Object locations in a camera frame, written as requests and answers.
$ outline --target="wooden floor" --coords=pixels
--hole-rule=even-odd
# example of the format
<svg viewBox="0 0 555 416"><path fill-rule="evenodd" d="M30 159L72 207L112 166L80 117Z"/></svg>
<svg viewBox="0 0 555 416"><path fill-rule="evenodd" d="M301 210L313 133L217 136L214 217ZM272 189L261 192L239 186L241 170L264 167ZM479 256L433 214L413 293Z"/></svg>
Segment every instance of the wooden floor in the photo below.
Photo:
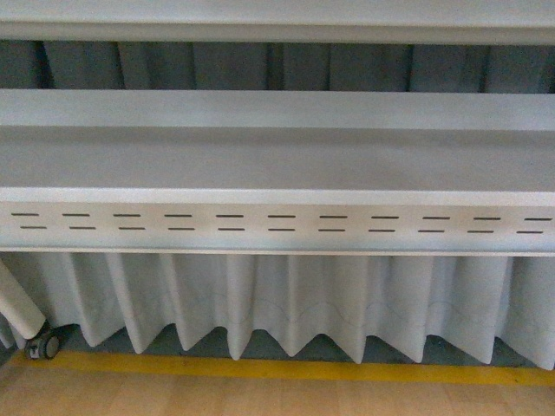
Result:
<svg viewBox="0 0 555 416"><path fill-rule="evenodd" d="M555 387L280 380L77 371L7 364L0 414L555 415Z"/></svg>

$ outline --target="gray curtain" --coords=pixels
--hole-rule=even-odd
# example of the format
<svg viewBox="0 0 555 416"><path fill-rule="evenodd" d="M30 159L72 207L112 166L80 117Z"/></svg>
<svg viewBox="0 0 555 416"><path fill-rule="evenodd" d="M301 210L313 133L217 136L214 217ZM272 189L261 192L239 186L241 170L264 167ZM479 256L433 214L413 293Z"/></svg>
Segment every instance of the gray curtain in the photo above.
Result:
<svg viewBox="0 0 555 416"><path fill-rule="evenodd" d="M548 46L0 42L0 88L547 94Z"/></svg>

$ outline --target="floor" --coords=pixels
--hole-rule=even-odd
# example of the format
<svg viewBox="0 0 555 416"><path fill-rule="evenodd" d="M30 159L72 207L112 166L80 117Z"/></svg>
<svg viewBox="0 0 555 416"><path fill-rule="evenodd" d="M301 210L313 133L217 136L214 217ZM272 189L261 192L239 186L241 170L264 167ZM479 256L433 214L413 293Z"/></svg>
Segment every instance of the floor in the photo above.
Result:
<svg viewBox="0 0 555 416"><path fill-rule="evenodd" d="M95 348L77 326L59 333L52 361L0 350L0 414L555 416L555 372L533 368L501 340L484 366L430 336L425 365L411 365L369 337L365 364L356 365L325 335L290 358L254 331L243 360L232 361L224 328L185 352L170 325L142 355L130 354L125 329Z"/></svg>
<svg viewBox="0 0 555 416"><path fill-rule="evenodd" d="M10 362L0 368L0 414L555 414L555 387L545 386L284 380L78 371L33 367L21 364L21 361L14 365Z"/></svg>

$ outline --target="curtain fold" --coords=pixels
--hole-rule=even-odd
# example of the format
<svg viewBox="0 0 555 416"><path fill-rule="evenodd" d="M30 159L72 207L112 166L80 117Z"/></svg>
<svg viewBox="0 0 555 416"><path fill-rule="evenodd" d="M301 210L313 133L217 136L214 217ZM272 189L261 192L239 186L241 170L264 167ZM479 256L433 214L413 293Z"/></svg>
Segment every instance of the curtain fold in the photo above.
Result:
<svg viewBox="0 0 555 416"><path fill-rule="evenodd" d="M168 324L190 349L216 327L238 359L255 329L289 355L319 334L361 362L376 335L421 361L428 335L476 359L494 337L542 368L555 363L555 259L4 253L55 326L97 345L126 328L144 351ZM0 320L0 341L14 341Z"/></svg>

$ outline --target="shelving unit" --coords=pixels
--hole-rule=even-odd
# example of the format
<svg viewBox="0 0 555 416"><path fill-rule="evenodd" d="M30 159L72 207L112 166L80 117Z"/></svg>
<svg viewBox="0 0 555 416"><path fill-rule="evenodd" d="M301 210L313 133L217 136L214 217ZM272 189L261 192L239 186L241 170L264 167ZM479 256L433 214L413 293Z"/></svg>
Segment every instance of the shelving unit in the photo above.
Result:
<svg viewBox="0 0 555 416"><path fill-rule="evenodd" d="M546 0L0 2L0 38L553 44Z"/></svg>
<svg viewBox="0 0 555 416"><path fill-rule="evenodd" d="M555 253L550 95L0 100L1 250Z"/></svg>

